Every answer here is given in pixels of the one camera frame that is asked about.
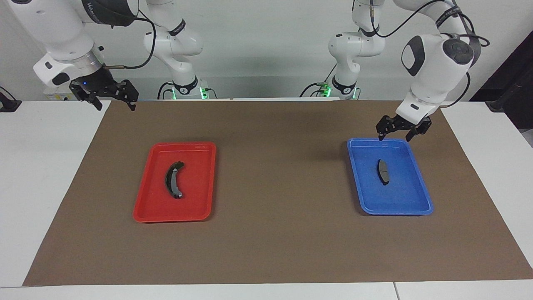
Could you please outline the white wall socket box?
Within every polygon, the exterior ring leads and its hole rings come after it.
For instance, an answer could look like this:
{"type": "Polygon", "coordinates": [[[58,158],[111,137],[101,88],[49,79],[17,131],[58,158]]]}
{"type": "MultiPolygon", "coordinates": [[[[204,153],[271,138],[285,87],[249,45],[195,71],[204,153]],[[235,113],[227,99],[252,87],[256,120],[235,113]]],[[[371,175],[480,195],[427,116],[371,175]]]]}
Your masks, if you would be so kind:
{"type": "Polygon", "coordinates": [[[42,93],[51,101],[77,101],[77,98],[69,89],[68,85],[46,87],[42,93]]]}

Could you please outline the blue plastic tray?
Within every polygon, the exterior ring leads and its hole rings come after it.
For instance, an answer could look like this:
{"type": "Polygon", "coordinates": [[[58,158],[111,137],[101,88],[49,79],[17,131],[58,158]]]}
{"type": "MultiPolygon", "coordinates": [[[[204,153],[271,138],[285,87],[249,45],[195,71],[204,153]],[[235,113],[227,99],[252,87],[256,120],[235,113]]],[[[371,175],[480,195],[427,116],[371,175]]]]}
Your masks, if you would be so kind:
{"type": "Polygon", "coordinates": [[[352,138],[348,155],[363,211],[376,216],[426,216],[434,207],[408,142],[403,139],[352,138]],[[388,164],[390,182],[383,185],[378,160],[388,164]]]}

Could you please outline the dark furniture piece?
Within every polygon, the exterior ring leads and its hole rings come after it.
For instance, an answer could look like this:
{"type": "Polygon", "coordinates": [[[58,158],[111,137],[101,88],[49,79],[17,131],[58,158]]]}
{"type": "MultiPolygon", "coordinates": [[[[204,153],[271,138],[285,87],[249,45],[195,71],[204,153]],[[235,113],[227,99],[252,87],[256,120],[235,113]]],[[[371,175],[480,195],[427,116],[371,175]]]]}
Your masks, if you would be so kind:
{"type": "Polygon", "coordinates": [[[533,148],[533,31],[470,99],[505,114],[533,148]]]}

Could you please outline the black table clamp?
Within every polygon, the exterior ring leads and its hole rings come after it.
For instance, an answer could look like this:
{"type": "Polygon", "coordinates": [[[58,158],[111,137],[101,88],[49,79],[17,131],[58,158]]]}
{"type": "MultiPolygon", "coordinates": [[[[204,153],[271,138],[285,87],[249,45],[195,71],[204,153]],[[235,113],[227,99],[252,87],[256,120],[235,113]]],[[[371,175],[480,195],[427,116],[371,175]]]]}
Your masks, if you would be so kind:
{"type": "Polygon", "coordinates": [[[17,100],[7,89],[0,86],[0,113],[12,113],[15,112],[22,101],[17,100]]]}

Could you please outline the red plastic tray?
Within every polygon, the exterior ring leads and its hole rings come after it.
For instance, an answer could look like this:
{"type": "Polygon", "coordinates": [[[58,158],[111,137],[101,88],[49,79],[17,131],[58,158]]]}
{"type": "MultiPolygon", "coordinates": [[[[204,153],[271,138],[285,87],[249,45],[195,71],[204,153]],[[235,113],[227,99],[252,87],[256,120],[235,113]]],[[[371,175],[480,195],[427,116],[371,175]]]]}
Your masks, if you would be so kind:
{"type": "Polygon", "coordinates": [[[205,220],[212,210],[216,150],[212,142],[162,142],[152,146],[133,218],[141,223],[205,220]],[[181,199],[172,198],[165,186],[167,170],[177,161],[184,163],[177,174],[181,199]]]}

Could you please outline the brown table mat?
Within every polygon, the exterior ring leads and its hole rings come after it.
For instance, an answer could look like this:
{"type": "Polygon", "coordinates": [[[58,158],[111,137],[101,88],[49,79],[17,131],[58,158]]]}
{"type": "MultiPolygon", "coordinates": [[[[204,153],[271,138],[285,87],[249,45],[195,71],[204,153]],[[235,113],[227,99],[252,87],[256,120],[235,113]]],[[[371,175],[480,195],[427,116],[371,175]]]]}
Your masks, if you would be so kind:
{"type": "Polygon", "coordinates": [[[24,285],[533,279],[441,112],[411,148],[428,216],[369,216],[346,142],[376,137],[395,101],[113,101],[24,285]],[[213,142],[206,221],[132,216],[149,149],[213,142]]]}

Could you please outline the long curved brake pad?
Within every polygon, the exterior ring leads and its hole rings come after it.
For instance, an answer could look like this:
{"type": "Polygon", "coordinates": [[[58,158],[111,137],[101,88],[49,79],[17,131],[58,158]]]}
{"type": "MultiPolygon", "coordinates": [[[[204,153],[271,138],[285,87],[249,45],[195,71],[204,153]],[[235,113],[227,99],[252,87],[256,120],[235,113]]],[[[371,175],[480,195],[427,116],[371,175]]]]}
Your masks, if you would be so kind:
{"type": "Polygon", "coordinates": [[[184,163],[182,161],[177,161],[168,168],[165,175],[166,189],[174,199],[183,198],[183,192],[181,192],[177,183],[177,174],[183,167],[184,163]]]}

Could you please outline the short dark brake pad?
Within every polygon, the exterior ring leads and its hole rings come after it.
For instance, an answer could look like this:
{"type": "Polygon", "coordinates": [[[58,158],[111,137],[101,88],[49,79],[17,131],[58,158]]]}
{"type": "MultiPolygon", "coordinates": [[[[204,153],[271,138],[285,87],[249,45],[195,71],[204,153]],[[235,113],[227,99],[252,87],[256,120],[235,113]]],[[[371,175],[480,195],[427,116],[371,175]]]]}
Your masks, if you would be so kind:
{"type": "Polygon", "coordinates": [[[379,180],[381,181],[381,183],[383,185],[388,185],[390,182],[388,164],[382,159],[378,160],[377,172],[378,172],[379,180]]]}

